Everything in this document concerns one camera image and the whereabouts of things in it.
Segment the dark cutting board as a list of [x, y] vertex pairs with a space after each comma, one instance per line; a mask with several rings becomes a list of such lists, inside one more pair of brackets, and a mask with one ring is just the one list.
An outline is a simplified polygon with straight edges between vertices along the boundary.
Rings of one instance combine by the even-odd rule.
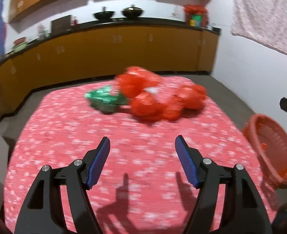
[[71, 15], [63, 16], [62, 18], [58, 18], [51, 21], [50, 24], [51, 35], [57, 35], [66, 31], [70, 31], [72, 28], [71, 22], [72, 22]]

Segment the red floral tablecloth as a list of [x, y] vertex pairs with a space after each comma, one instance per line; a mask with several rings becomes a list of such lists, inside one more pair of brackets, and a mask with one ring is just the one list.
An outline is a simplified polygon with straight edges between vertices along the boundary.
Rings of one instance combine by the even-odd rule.
[[[261, 191], [255, 151], [211, 98], [202, 110], [186, 110], [177, 121], [143, 121], [130, 107], [103, 114], [84, 94], [101, 82], [53, 91], [22, 130], [10, 159], [4, 189], [5, 224], [15, 233], [25, 197], [44, 165], [63, 168], [97, 148], [103, 137], [110, 152], [100, 178], [87, 191], [102, 233], [184, 233], [199, 190], [186, 178], [175, 150], [181, 135], [188, 146], [218, 165], [242, 164], [255, 184], [270, 223], [275, 213]], [[61, 187], [66, 224], [75, 226]]]

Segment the clear jar on counter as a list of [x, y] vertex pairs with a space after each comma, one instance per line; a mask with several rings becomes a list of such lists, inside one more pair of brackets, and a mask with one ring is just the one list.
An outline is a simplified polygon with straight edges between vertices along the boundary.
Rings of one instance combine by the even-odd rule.
[[49, 37], [49, 31], [45, 28], [44, 25], [39, 24], [37, 27], [37, 35], [39, 40], [43, 40]]

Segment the black wok with lid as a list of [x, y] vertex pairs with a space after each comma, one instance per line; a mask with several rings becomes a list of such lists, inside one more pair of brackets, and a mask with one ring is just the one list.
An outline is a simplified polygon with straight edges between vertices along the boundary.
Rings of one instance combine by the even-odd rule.
[[124, 17], [133, 20], [139, 18], [143, 14], [144, 10], [132, 4], [130, 7], [123, 9], [121, 12]]

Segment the red plastic basket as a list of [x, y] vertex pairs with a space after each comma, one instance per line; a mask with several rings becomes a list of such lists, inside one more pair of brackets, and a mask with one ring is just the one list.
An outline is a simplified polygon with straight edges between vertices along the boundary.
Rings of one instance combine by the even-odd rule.
[[267, 183], [287, 189], [287, 133], [271, 117], [255, 113], [242, 129], [256, 152]]

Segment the orange plastic bag top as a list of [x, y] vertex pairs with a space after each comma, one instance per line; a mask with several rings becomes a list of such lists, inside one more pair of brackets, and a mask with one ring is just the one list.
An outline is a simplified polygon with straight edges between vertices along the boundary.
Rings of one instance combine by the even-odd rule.
[[128, 99], [132, 115], [144, 121], [159, 121], [162, 119], [164, 104], [157, 101], [150, 89], [157, 89], [162, 83], [162, 77], [141, 68], [129, 66], [125, 72], [117, 75], [115, 81], [121, 94]]

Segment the green plastic bag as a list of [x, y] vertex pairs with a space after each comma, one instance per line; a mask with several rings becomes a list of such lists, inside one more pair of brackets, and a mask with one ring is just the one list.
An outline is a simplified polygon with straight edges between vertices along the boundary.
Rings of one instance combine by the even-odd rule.
[[105, 113], [115, 113], [121, 106], [128, 105], [128, 98], [113, 85], [107, 85], [84, 94], [85, 99], [94, 109]]

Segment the red bottle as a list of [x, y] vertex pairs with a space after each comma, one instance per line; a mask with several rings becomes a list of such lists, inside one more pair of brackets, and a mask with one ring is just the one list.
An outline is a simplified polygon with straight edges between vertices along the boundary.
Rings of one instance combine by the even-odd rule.
[[77, 27], [77, 25], [78, 25], [77, 17], [72, 16], [71, 17], [71, 27]]

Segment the lower kitchen cabinets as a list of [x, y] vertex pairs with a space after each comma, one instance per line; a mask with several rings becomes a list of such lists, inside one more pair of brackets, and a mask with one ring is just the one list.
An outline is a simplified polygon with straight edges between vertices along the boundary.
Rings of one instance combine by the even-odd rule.
[[129, 66], [210, 73], [221, 32], [153, 18], [80, 24], [0, 62], [0, 120], [14, 115], [35, 90], [110, 77]]

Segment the stacked bowls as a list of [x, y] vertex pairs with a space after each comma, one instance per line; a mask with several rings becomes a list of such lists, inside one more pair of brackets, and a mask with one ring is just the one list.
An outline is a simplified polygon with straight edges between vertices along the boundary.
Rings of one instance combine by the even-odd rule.
[[24, 48], [26, 48], [28, 45], [26, 39], [27, 39], [26, 37], [21, 37], [21, 38], [15, 40], [13, 42], [12, 52], [16, 53], [16, 52], [19, 52], [19, 51], [23, 50]]

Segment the black wok left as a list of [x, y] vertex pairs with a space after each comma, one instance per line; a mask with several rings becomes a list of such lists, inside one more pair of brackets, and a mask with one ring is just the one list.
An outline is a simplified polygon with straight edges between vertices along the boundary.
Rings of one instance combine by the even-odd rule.
[[115, 11], [108, 11], [107, 7], [103, 6], [100, 12], [94, 13], [93, 17], [99, 21], [107, 21], [115, 15]]

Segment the orange plastic bag right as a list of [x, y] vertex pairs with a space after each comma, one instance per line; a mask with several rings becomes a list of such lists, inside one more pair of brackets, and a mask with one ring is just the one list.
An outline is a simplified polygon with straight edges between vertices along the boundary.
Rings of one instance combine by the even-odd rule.
[[206, 88], [193, 83], [180, 85], [174, 95], [165, 103], [162, 118], [168, 121], [179, 119], [184, 110], [202, 110], [205, 106]]

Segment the red bag with groceries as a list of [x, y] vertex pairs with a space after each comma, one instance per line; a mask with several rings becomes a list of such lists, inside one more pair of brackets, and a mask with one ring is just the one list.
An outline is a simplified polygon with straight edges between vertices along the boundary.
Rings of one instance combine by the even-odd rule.
[[208, 10], [201, 5], [184, 5], [185, 22], [191, 27], [207, 28]]

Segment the pink floral hanging cloth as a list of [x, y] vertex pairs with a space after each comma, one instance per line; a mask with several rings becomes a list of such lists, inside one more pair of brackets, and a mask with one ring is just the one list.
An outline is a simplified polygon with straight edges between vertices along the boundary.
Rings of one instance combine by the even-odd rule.
[[233, 0], [231, 32], [287, 55], [287, 0]]

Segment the orange plastic bag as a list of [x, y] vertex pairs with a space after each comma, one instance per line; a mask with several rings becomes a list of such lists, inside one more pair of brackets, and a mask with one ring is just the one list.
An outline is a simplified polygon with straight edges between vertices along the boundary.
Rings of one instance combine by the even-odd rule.
[[205, 106], [206, 88], [193, 83], [180, 85], [174, 95], [165, 103], [162, 118], [168, 121], [179, 119], [184, 110], [202, 110]]
[[159, 121], [162, 119], [164, 104], [157, 101], [150, 89], [157, 89], [162, 83], [162, 77], [141, 68], [129, 66], [125, 72], [117, 75], [115, 81], [121, 94], [128, 99], [132, 115], [144, 121]]

